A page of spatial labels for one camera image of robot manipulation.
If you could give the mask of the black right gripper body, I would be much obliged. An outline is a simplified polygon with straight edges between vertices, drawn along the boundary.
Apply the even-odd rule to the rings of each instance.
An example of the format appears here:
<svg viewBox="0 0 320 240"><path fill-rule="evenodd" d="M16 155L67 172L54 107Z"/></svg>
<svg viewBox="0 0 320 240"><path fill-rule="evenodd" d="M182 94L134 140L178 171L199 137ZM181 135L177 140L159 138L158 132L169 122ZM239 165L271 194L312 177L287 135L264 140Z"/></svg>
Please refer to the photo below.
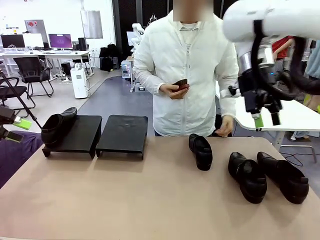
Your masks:
<svg viewBox="0 0 320 240"><path fill-rule="evenodd" d="M238 77L238 85L241 96L244 97L247 113L260 113L262 107L268 109L270 113L278 113L283 109L281 101L260 86L251 69Z"/></svg>

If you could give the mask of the person's left hand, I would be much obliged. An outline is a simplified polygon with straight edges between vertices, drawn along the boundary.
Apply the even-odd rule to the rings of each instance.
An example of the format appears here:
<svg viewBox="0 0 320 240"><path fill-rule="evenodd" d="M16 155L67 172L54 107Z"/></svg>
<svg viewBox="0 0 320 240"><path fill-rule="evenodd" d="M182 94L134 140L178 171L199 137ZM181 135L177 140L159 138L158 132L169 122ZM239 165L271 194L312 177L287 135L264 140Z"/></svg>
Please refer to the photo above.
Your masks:
<svg viewBox="0 0 320 240"><path fill-rule="evenodd" d="M215 133L220 137L227 137L232 133L234 128L234 118L231 115L224 115L222 117L221 126L215 131Z"/></svg>

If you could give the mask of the person's right hand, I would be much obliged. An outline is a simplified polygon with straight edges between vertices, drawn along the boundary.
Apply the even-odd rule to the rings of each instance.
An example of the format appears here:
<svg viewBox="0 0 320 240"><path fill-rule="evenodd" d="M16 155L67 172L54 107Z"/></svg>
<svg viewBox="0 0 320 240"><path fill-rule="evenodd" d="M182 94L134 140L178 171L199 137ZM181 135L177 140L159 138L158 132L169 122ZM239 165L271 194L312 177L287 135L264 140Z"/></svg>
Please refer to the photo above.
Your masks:
<svg viewBox="0 0 320 240"><path fill-rule="evenodd" d="M189 88L179 88L178 85L162 84L159 91L167 95L172 100L181 100L184 98Z"/></svg>

